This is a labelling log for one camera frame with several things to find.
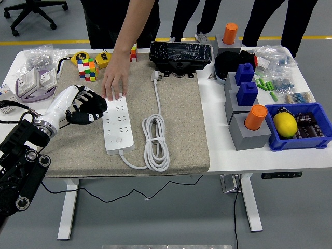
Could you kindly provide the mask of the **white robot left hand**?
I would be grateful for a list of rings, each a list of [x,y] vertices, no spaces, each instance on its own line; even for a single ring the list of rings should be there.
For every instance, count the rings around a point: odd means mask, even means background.
[[[56,96],[46,112],[36,118],[34,125],[57,133],[64,119],[71,124],[87,125],[101,118],[106,110],[103,97],[84,85],[71,85]]]

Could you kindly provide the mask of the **person's hand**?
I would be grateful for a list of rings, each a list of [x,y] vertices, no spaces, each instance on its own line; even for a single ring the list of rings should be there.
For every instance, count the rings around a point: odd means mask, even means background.
[[[113,56],[104,72],[101,84],[101,95],[109,101],[119,99],[120,82],[122,83],[122,95],[126,96],[128,92],[130,61],[126,57]]]

